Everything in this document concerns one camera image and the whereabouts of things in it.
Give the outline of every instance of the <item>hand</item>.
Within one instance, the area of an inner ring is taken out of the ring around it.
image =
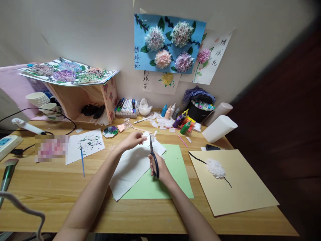
[[[161,158],[156,152],[154,152],[154,153],[155,153],[157,163],[158,163],[159,180],[166,185],[166,183],[168,183],[169,181],[174,180],[174,179],[173,179],[170,171],[168,170],[164,159]],[[148,158],[149,158],[149,162],[150,162],[151,175],[153,176],[154,171],[156,172],[155,160],[151,154],[148,155]]]
[[[138,144],[143,144],[143,141],[146,141],[147,137],[143,136],[141,132],[134,131],[126,136],[119,144],[118,147],[122,151],[127,151],[133,149]]]

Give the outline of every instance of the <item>paint bottle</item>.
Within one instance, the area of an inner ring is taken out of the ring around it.
[[[170,117],[170,115],[171,115],[171,109],[172,109],[172,106],[170,106],[170,107],[167,109],[167,111],[166,111],[166,113],[165,113],[165,116],[164,116],[165,119],[169,119],[169,117]]]
[[[183,112],[182,114],[182,119],[181,119],[181,122],[179,123],[179,126],[183,123],[183,121],[185,120],[186,116],[187,116],[187,112],[188,112],[188,109],[186,111]]]
[[[172,108],[171,108],[171,114],[170,114],[170,117],[173,117],[173,114],[174,114],[174,112],[175,112],[175,106],[176,105],[176,103],[174,103],[174,105],[172,106]]]
[[[162,110],[162,113],[161,113],[162,117],[165,117],[166,111],[167,111],[167,103],[166,103],[166,105],[164,106],[164,108]]]
[[[180,131],[180,133],[181,134],[185,134],[186,133],[186,131],[188,130],[188,128],[191,126],[191,120],[190,120],[190,122],[187,122],[184,126],[183,126],[183,128],[181,129],[181,131]]]
[[[179,117],[177,117],[177,119],[175,120],[174,124],[173,124],[173,127],[174,128],[177,128],[178,125],[180,124],[181,122],[181,119],[182,119],[182,115],[180,115]]]
[[[175,110],[175,113],[173,114],[173,119],[176,120],[176,118],[178,117],[178,115],[180,114],[180,106]]]

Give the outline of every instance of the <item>black scissors handle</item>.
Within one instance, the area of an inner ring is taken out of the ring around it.
[[[156,171],[154,170],[154,176],[155,176],[156,178],[159,178],[158,162],[157,162],[156,156],[155,156],[155,154],[154,154],[153,152],[151,152],[150,154],[153,156],[153,158],[154,158],[154,160],[155,160]]]

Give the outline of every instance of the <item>wooden table surface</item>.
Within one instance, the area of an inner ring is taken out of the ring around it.
[[[123,123],[116,119],[113,125]],[[72,130],[70,122],[31,121],[30,124],[55,135],[64,135]],[[83,128],[81,133],[94,130],[100,126],[94,124],[76,123],[77,128]],[[140,122],[135,127],[154,133],[150,122]],[[96,173],[110,151],[133,129],[118,133],[114,138],[103,137],[105,149],[84,159],[86,177],[83,177],[82,163],[76,161],[65,165],[65,160],[54,162],[34,162],[34,149],[25,151],[16,166],[8,191],[16,195],[20,201],[32,208],[44,212],[46,221],[42,232],[57,232],[65,220],[78,196],[89,180]],[[14,132],[13,135],[23,136],[23,142],[17,147],[24,149],[34,144],[34,134],[31,132]],[[214,217],[197,178],[188,151],[199,151],[208,144],[201,133],[192,132],[193,143],[183,137],[188,148],[179,137],[172,132],[160,131],[156,135],[162,144],[176,144],[181,148],[187,174],[192,186],[196,208],[204,215],[218,234],[238,235],[285,235],[298,236],[278,207],[262,208],[247,212]],[[233,149],[224,137],[215,143],[221,149]],[[4,172],[4,161],[14,157],[9,154],[0,163],[0,173]],[[183,222],[171,199],[112,199],[110,188],[99,212],[99,218],[92,228],[98,233],[155,233],[155,234],[185,234]],[[0,210],[0,231],[35,232],[40,219],[16,209],[5,200]]]

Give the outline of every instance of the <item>paper roll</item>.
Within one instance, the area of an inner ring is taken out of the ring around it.
[[[205,131],[202,132],[205,139],[210,142],[216,142],[230,131],[234,130],[237,124],[226,115],[220,115]]]
[[[220,115],[226,115],[233,109],[233,106],[231,106],[228,103],[220,103],[218,107],[215,109],[214,113],[211,114],[206,120],[204,120],[204,125],[209,126],[213,123]]]

